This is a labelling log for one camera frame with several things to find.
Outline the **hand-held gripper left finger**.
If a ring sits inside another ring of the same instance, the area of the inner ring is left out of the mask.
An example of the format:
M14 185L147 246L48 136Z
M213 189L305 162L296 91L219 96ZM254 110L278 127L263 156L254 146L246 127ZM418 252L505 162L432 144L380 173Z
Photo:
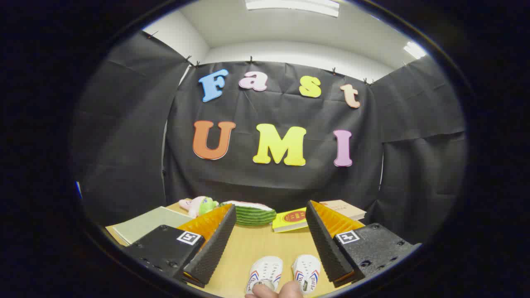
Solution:
M235 223L236 207L227 204L177 228L159 225L127 245L124 252L158 275L205 287Z

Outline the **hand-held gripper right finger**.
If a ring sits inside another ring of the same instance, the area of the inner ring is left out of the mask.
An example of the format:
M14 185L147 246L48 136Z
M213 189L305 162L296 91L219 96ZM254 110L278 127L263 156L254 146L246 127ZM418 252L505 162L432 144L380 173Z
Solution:
M363 225L312 200L306 205L306 221L334 287L378 275L421 246L409 243L380 223Z

